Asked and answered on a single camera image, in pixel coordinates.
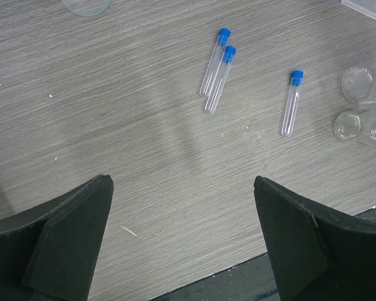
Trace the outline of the blue capped test tube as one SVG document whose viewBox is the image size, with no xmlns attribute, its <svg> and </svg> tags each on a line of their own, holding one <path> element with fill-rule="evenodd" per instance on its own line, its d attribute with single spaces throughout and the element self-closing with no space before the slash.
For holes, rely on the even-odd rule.
<svg viewBox="0 0 376 301">
<path fill-rule="evenodd" d="M 225 47 L 216 70 L 216 76 L 212 80 L 211 91 L 204 107 L 204 111 L 208 114 L 213 114 L 216 111 L 235 54 L 235 47 L 231 45 Z"/>
<path fill-rule="evenodd" d="M 230 35 L 231 31 L 227 28 L 221 28 L 219 31 L 216 44 L 199 89 L 199 96 L 202 98 L 207 98 L 211 92 L 213 81 L 216 77 L 217 69 Z"/>
<path fill-rule="evenodd" d="M 293 133 L 303 77 L 303 70 L 294 70 L 291 73 L 291 82 L 288 91 L 285 116 L 283 118 L 283 124 L 281 128 L 281 135 L 283 137 L 290 137 Z"/>
</svg>

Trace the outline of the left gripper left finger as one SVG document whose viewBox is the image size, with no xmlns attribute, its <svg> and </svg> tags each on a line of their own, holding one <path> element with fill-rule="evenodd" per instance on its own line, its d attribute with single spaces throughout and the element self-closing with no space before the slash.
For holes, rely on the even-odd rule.
<svg viewBox="0 0 376 301">
<path fill-rule="evenodd" d="M 0 219 L 0 300 L 87 300 L 113 190 L 100 174 Z"/>
</svg>

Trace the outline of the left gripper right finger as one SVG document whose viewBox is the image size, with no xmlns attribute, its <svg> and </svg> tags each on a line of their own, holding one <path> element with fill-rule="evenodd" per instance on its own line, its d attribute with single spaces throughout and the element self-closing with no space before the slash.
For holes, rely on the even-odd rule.
<svg viewBox="0 0 376 301">
<path fill-rule="evenodd" d="M 254 198 L 281 300 L 376 300 L 376 223 L 258 176 Z"/>
</svg>

